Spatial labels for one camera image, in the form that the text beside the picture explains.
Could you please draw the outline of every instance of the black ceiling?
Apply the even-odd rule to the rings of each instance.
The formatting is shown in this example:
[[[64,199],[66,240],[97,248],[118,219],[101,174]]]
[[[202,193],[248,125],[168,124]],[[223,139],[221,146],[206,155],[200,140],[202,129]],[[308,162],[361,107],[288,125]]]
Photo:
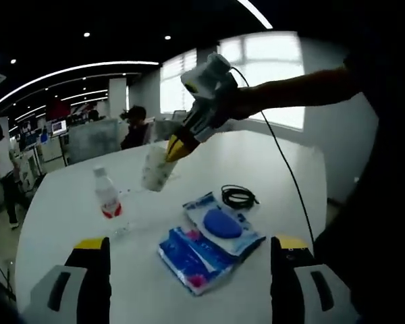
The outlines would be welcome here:
[[[273,24],[274,30],[298,30],[308,35],[333,38],[335,18],[323,16],[319,8],[335,7],[339,1],[252,0]],[[236,0],[170,1],[74,1],[29,5],[25,1],[0,6],[0,73],[7,78],[0,84],[0,99],[35,78],[77,65],[103,61],[163,62],[195,47],[214,45],[219,39],[264,31],[261,23]],[[90,37],[84,38],[85,32]],[[29,93],[68,80],[98,74],[147,73],[155,65],[112,65],[61,74],[18,92],[0,104],[0,115],[17,117],[27,106],[44,105],[46,93],[38,92],[30,103]],[[128,76],[133,82],[136,75]],[[106,78],[88,79],[93,90],[104,88]],[[82,92],[82,81],[51,89],[61,96]]]

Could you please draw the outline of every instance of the ceiling light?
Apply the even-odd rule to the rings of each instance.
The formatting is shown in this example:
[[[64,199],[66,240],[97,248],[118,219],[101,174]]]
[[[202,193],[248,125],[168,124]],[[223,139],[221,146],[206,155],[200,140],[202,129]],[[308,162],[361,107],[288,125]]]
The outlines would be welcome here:
[[[28,113],[25,113],[25,114],[23,114],[23,115],[21,115],[21,116],[15,118],[15,120],[19,120],[19,119],[23,118],[24,116],[27,116],[27,115],[29,115],[29,114],[31,114],[31,113],[33,113],[33,112],[39,110],[39,109],[45,108],[46,106],[47,106],[47,105],[43,105],[43,106],[37,107],[36,109],[33,109],[32,111],[29,111]]]
[[[106,98],[108,98],[108,97],[102,97],[102,98],[95,98],[95,99],[80,101],[79,103],[72,103],[71,106],[76,106],[76,105],[79,105],[80,103],[89,103],[91,101],[99,101],[99,100],[103,100],[103,99],[106,99]]]
[[[63,98],[62,101],[72,99],[72,98],[76,98],[76,97],[82,97],[82,96],[86,96],[86,95],[93,95],[94,93],[107,92],[107,91],[108,90],[105,89],[105,90],[98,90],[98,91],[80,93],[80,94],[76,94],[75,96],[70,96],[70,97],[67,97],[67,98]]]
[[[80,69],[85,69],[85,68],[93,68],[97,66],[105,66],[105,65],[126,65],[126,64],[141,64],[141,65],[159,65],[159,62],[152,62],[152,61],[110,61],[110,62],[100,62],[100,63],[90,63],[90,64],[84,64],[84,65],[78,65],[74,67],[69,67],[64,70],[59,70],[50,74],[46,74],[44,76],[41,76],[40,78],[34,79],[32,81],[29,81],[22,86],[16,88],[15,90],[9,92],[7,95],[3,96],[0,99],[0,104],[4,102],[7,98],[9,98],[11,95],[16,94],[18,91],[26,88],[27,86],[31,86],[32,84],[39,82],[41,80],[50,78],[51,76],[56,76],[58,74],[70,72],[70,71],[75,71],[75,70],[80,70]]]
[[[249,12],[255,16],[256,19],[259,20],[260,23],[266,29],[273,29],[273,26],[269,23],[266,17],[249,1],[249,0],[237,0],[240,2]]]

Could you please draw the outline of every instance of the white table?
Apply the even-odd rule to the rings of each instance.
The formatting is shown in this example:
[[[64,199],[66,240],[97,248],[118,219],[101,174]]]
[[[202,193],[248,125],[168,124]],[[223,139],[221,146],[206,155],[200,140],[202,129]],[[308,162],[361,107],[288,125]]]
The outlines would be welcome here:
[[[315,237],[325,227],[326,181],[321,151],[285,140],[290,162]],[[141,190],[148,146],[91,159],[48,174],[36,193],[20,236],[16,296],[23,311],[32,287],[54,265],[62,265],[75,244],[105,233],[94,193],[95,165],[104,165],[119,190],[132,231],[111,244],[110,323],[271,323],[270,242],[265,240],[240,265],[231,281],[192,296],[157,254],[168,230],[186,223],[182,204],[224,184],[250,188],[261,205],[250,218],[257,230],[297,236],[310,243],[296,188],[270,136],[248,131],[217,134],[179,161],[160,193]]]

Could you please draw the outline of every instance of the window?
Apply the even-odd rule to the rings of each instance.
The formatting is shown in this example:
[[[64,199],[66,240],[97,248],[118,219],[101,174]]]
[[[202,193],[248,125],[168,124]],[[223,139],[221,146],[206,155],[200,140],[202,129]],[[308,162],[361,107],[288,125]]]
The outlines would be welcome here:
[[[166,61],[161,68],[161,113],[189,111],[194,99],[183,86],[180,76],[196,66],[196,49]]]
[[[225,39],[220,42],[219,53],[243,73],[251,86],[304,74],[300,40],[294,32],[265,32]],[[235,71],[232,74],[238,86],[246,86],[239,74]],[[303,129],[304,107],[268,109],[264,114],[271,123]],[[264,120],[260,113],[251,119]]]

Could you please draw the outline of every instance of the clear plastic cup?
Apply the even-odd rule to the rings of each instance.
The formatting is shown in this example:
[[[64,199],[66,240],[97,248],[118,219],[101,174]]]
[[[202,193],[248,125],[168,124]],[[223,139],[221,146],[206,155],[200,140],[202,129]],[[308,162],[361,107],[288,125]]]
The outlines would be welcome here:
[[[163,147],[152,145],[142,169],[142,186],[150,191],[162,191],[170,177],[176,162],[166,162],[167,150]]]

